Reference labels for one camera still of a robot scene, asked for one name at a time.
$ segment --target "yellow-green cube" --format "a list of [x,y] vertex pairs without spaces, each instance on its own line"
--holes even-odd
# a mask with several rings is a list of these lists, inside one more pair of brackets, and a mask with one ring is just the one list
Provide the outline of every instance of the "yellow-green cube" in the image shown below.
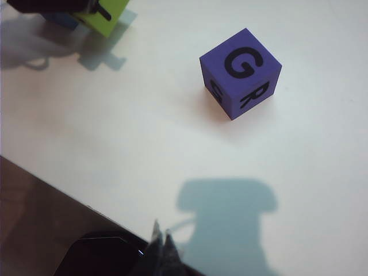
[[109,37],[128,2],[129,0],[99,0],[99,4],[111,15],[110,21],[99,12],[74,13],[73,16],[91,29],[96,30],[105,37]]

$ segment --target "purple cube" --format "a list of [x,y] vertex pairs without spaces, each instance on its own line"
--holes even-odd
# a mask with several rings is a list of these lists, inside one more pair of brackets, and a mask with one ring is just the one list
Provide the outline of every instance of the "purple cube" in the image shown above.
[[231,120],[274,94],[281,64],[244,29],[200,57],[205,86]]

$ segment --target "black plastic part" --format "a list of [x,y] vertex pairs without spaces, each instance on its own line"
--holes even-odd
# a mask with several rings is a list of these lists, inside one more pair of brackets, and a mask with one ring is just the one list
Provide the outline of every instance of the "black plastic part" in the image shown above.
[[82,12],[91,0],[8,0],[21,13],[75,13]]
[[54,276],[125,276],[141,256],[121,235],[88,235],[70,247]]

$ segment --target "table surface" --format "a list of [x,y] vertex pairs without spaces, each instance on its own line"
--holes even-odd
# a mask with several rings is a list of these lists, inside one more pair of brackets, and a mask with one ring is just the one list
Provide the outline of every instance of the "table surface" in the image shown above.
[[[367,1],[132,0],[108,40],[1,21],[4,157],[208,275],[368,274]],[[243,28],[283,69],[231,121],[198,58]]]

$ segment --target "dark floor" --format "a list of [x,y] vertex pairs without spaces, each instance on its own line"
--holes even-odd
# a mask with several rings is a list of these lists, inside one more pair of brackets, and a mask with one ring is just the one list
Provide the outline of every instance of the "dark floor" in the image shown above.
[[122,228],[0,157],[0,275],[51,276],[82,235]]

